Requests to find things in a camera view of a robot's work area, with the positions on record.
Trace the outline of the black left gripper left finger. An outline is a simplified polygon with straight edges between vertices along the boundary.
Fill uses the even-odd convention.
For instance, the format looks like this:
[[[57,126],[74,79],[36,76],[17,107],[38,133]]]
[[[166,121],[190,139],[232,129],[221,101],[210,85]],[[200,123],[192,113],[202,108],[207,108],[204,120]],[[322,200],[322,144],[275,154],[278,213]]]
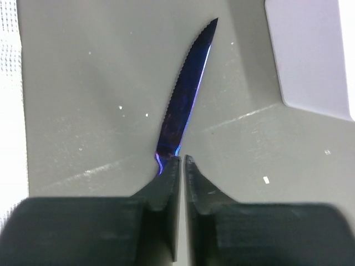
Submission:
[[[172,265],[179,157],[129,197],[32,197],[1,233],[2,265]]]

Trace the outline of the clear mesh zip pouch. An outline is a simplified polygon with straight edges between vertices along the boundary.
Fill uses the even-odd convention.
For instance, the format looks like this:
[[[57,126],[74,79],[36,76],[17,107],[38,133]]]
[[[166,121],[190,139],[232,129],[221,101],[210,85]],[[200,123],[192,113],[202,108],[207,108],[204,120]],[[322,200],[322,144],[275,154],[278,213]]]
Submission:
[[[16,1],[1,1],[1,226],[28,197],[22,43]]]

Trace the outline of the white divided plastic container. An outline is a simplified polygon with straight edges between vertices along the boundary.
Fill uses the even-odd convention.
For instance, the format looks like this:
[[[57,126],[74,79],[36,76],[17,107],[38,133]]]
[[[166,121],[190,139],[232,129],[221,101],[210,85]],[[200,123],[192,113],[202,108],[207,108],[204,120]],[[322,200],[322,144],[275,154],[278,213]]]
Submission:
[[[265,1],[285,105],[354,121],[354,1]]]

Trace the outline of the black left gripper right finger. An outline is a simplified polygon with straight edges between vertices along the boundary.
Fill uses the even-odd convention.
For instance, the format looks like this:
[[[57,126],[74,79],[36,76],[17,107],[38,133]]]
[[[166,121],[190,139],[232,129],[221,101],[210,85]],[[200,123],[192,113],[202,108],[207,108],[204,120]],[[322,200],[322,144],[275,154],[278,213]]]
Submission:
[[[241,203],[184,162],[192,265],[353,265],[354,234],[324,203]]]

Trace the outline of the dark blue table knife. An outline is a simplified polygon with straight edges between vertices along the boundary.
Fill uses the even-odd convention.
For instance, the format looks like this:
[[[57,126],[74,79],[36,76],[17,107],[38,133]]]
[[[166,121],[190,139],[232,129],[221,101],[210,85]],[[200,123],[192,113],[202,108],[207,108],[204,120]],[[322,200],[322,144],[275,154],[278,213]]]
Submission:
[[[170,95],[160,128],[155,159],[157,175],[173,157],[179,154],[182,139],[189,124],[197,94],[204,76],[207,60],[219,19],[212,19],[190,46]]]

